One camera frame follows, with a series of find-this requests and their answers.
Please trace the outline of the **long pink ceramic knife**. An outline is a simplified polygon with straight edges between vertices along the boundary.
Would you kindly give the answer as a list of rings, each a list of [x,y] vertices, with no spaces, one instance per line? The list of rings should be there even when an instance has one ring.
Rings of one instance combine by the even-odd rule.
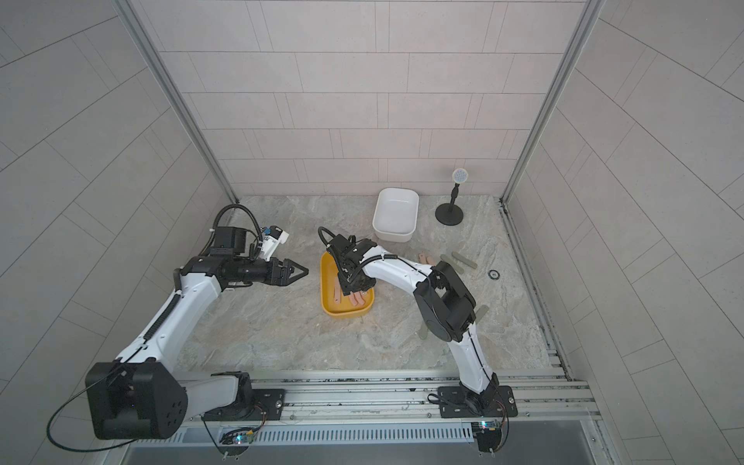
[[[352,293],[350,295],[350,301],[354,304],[354,307],[364,306],[364,299],[361,293]]]

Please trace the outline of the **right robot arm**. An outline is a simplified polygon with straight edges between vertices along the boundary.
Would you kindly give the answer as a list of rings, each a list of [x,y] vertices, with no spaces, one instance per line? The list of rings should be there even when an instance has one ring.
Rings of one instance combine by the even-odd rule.
[[[455,358],[464,403],[480,413],[495,402],[499,382],[478,339],[476,300],[449,263],[411,262],[371,239],[346,238],[325,227],[318,234],[335,262],[343,295],[360,298],[382,280],[412,296],[427,329]]]

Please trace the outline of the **pink fruit knife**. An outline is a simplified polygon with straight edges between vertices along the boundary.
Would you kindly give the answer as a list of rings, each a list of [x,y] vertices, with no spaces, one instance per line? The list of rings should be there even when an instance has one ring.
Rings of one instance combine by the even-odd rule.
[[[337,277],[333,281],[333,300],[335,304],[341,304],[343,292]]]

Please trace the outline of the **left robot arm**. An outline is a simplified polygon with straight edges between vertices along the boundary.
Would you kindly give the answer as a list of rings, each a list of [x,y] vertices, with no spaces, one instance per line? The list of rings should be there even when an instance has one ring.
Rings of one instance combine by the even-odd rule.
[[[82,391],[94,434],[120,447],[143,439],[167,439],[187,418],[236,405],[246,415],[257,408],[246,372],[219,373],[184,382],[172,370],[196,323],[227,289],[254,284],[287,287],[306,277],[307,267],[274,255],[286,234],[223,226],[215,220],[199,255],[172,273],[174,290],[147,328],[112,362],[97,362]]]

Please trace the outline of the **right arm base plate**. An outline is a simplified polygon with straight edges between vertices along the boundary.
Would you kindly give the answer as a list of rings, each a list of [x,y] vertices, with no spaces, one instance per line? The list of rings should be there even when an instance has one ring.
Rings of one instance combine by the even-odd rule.
[[[501,385],[484,393],[471,393],[465,387],[438,387],[427,398],[438,406],[443,419],[515,418],[518,416],[513,390]]]

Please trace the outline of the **white plastic storage box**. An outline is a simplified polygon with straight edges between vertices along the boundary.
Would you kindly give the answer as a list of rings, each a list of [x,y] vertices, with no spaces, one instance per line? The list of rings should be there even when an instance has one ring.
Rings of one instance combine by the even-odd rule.
[[[420,196],[413,190],[385,188],[377,199],[373,230],[380,240],[405,243],[418,225]]]

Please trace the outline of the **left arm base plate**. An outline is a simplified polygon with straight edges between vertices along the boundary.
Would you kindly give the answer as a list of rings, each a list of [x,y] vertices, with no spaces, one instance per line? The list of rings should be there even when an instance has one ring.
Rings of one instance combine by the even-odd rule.
[[[207,422],[261,422],[280,420],[284,408],[284,389],[254,389],[246,397],[240,393],[232,404],[205,412]]]

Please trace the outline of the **yellow plastic storage box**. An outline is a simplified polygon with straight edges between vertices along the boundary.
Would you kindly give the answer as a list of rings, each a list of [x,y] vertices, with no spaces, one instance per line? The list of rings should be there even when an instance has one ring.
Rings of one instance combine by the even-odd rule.
[[[321,289],[321,306],[327,315],[335,319],[349,319],[362,317],[367,314],[375,300],[373,290],[362,293],[364,306],[354,307],[350,301],[350,296],[344,296],[341,304],[335,304],[333,300],[333,281],[337,277],[337,266],[329,253],[325,253],[320,261],[320,289]]]

